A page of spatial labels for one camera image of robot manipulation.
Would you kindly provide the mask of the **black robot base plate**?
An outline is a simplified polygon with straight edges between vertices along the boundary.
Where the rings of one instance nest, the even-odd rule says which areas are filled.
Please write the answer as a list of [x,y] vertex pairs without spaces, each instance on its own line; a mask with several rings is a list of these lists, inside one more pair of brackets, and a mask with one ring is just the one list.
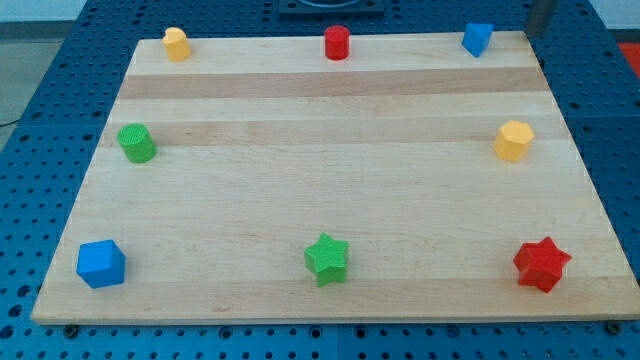
[[383,0],[279,0],[281,16],[306,15],[380,15],[385,12]]

